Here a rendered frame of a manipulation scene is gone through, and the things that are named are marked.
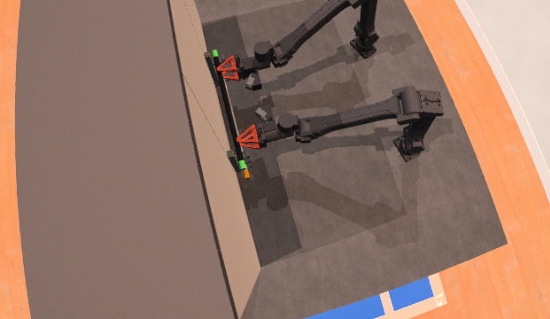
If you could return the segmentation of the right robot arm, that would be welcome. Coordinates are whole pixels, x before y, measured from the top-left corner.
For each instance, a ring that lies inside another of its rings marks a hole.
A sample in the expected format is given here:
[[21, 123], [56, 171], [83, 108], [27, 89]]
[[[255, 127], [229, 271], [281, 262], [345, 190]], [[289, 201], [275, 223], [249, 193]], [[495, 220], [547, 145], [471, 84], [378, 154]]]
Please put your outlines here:
[[[287, 65], [299, 47], [343, 9], [348, 6], [356, 9], [360, 5], [361, 17], [353, 28], [356, 37], [350, 41], [350, 44], [363, 58], [368, 58], [374, 54], [376, 47], [373, 46], [373, 43], [379, 38], [375, 31], [377, 0], [329, 0], [280, 42], [275, 43], [273, 46], [269, 41], [258, 42], [254, 45], [254, 55], [258, 61], [258, 69], [255, 59], [243, 62], [245, 78], [249, 77], [246, 88], [253, 91], [262, 89], [258, 70], [269, 68], [271, 62], [274, 67]], [[358, 27], [359, 23], [360, 26]], [[356, 43], [357, 37], [358, 42]]]

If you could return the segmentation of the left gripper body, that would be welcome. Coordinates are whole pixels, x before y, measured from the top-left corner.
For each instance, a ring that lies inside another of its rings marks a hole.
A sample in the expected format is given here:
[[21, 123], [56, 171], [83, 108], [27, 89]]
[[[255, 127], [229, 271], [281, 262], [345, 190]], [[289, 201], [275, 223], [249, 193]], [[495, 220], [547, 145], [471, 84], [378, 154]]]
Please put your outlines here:
[[[266, 148], [267, 143], [273, 142], [275, 140], [279, 140], [281, 138], [280, 133], [277, 133], [277, 131], [279, 131], [278, 128], [275, 129], [275, 130], [264, 132], [264, 129], [262, 127], [262, 123], [258, 123], [257, 128], [256, 128], [256, 124], [254, 124], [254, 126], [255, 126], [255, 129], [256, 129], [257, 136], [258, 136], [260, 149], [261, 149], [261, 147]], [[265, 140], [265, 137], [266, 137], [267, 140]]]

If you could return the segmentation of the black metal bar with green ends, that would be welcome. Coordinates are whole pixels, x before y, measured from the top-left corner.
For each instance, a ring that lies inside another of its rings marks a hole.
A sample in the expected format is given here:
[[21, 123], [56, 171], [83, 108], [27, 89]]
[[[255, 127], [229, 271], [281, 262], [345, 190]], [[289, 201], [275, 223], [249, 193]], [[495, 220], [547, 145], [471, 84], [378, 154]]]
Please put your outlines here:
[[[212, 54], [213, 54], [213, 60], [214, 60], [214, 64], [215, 64], [216, 71], [217, 71], [217, 67], [220, 65], [217, 50], [213, 50]], [[227, 90], [226, 90], [226, 86], [225, 86], [225, 82], [224, 82], [224, 79], [223, 79], [222, 72], [217, 71], [217, 75], [218, 75], [219, 83], [220, 83], [220, 86], [221, 86], [221, 94], [222, 94], [224, 105], [225, 105], [225, 108], [226, 108], [231, 134], [232, 134], [234, 145], [235, 145], [235, 148], [236, 148], [236, 155], [237, 155], [237, 158], [238, 158], [239, 167], [240, 167], [241, 170], [245, 170], [246, 166], [245, 166], [245, 163], [244, 163], [244, 157], [243, 157], [243, 154], [242, 154], [241, 146], [240, 146], [240, 143], [236, 141], [236, 138], [238, 137], [237, 132], [236, 132], [236, 125], [235, 125], [233, 114], [232, 114], [232, 111], [231, 111], [231, 107], [230, 107], [230, 103], [229, 103], [229, 97], [228, 97], [228, 93], [227, 93]]]

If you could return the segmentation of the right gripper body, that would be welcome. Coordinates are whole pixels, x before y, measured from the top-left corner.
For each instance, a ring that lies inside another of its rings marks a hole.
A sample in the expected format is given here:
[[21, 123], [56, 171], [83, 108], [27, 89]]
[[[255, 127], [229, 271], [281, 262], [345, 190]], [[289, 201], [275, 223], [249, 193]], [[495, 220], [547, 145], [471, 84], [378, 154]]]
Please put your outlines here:
[[[235, 55], [233, 55], [233, 56], [234, 56], [234, 59], [236, 58], [235, 59], [236, 66], [239, 67], [239, 68], [236, 68], [239, 81], [241, 81], [241, 78], [242, 78], [242, 80], [245, 80], [243, 62], [253, 60], [253, 59], [255, 59], [255, 57], [241, 59], [240, 53], [238, 53], [236, 55], [236, 57], [235, 57]], [[256, 59], [255, 59], [255, 62], [256, 62], [256, 65], [257, 65]], [[258, 65], [257, 65], [257, 68], [258, 68]]]

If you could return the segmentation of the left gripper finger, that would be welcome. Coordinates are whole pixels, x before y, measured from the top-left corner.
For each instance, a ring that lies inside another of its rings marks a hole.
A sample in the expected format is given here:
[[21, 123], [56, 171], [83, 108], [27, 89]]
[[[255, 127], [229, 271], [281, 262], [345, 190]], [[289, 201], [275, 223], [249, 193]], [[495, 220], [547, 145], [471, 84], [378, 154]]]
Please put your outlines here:
[[[245, 136], [246, 134], [248, 134], [250, 131], [252, 132], [253, 139], [241, 139], [243, 136]], [[256, 129], [255, 129], [254, 124], [251, 125], [243, 134], [241, 134], [240, 136], [238, 136], [238, 137], [236, 138], [236, 141], [237, 141], [237, 142], [240, 142], [240, 143], [258, 144], [258, 143], [259, 143], [259, 140], [258, 140], [258, 136], [257, 136]]]
[[[249, 136], [245, 137], [244, 139], [250, 139], [250, 138], [253, 138], [252, 133], [251, 133]], [[240, 142], [239, 142], [239, 143], [240, 143]], [[242, 146], [242, 147], [248, 147], [248, 148], [252, 148], [252, 149], [257, 149], [257, 150], [260, 149], [259, 144], [250, 145], [250, 144], [243, 144], [243, 143], [240, 143], [240, 146]]]

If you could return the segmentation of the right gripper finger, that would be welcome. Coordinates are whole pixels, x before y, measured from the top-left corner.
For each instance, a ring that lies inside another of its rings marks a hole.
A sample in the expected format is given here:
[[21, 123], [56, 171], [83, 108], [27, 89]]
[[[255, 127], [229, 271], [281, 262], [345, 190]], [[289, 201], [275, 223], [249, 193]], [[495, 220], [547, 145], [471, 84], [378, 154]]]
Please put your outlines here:
[[229, 72], [222, 72], [222, 75], [223, 75], [223, 78], [224, 78], [224, 79], [230, 79], [230, 80], [239, 82], [239, 78], [238, 78], [237, 72], [234, 72], [234, 76], [225, 76], [224, 74], [226, 74], [226, 73], [229, 73]]
[[[230, 68], [222, 68], [223, 66], [227, 65], [227, 63], [231, 62], [232, 67]], [[221, 65], [217, 67], [217, 71], [221, 72], [237, 72], [236, 70], [236, 63], [234, 60], [234, 56], [231, 55], [226, 61], [224, 61]]]

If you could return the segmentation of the grey metal bar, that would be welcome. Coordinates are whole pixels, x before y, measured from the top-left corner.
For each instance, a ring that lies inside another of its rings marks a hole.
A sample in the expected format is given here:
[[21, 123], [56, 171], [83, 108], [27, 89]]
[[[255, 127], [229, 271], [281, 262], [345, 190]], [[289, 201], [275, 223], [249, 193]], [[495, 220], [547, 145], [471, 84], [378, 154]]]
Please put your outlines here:
[[[223, 78], [223, 79], [224, 79], [224, 78]], [[228, 92], [228, 88], [227, 88], [227, 84], [226, 84], [225, 79], [224, 79], [224, 82], [225, 82], [226, 90], [227, 90], [227, 92]], [[231, 106], [231, 103], [230, 103], [230, 106]], [[232, 106], [231, 106], [231, 111], [232, 111], [232, 114], [233, 114]], [[234, 118], [234, 122], [235, 122], [235, 125], [236, 125], [236, 121], [235, 121], [234, 114], [233, 114], [233, 118]], [[238, 130], [237, 130], [237, 126], [236, 126], [236, 132], [237, 132], [237, 135], [239, 136]], [[243, 170], [243, 172], [244, 172], [244, 179], [248, 179], [248, 178], [250, 178], [250, 176], [249, 176], [249, 172], [248, 172], [247, 165], [245, 164], [245, 166], [246, 166], [246, 169]]]

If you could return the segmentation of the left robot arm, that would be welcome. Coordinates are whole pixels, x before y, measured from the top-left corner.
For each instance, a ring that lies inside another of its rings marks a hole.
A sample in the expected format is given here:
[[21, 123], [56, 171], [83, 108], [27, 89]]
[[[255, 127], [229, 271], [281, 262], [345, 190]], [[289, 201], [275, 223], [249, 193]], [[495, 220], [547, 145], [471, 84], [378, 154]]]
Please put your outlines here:
[[[423, 139], [426, 132], [435, 118], [444, 114], [440, 92], [415, 89], [414, 86], [393, 89], [392, 92], [393, 97], [382, 102], [326, 116], [299, 118], [291, 113], [282, 113], [277, 126], [270, 104], [259, 107], [255, 114], [264, 121], [264, 132], [278, 128], [277, 133], [283, 139], [294, 136], [295, 130], [296, 142], [301, 144], [310, 143], [311, 139], [332, 131], [375, 121], [397, 119], [399, 125], [410, 123], [403, 128], [404, 134], [393, 140], [404, 161], [408, 162], [424, 151]], [[435, 117], [426, 118], [427, 116]], [[401, 140], [402, 138], [404, 139]]]

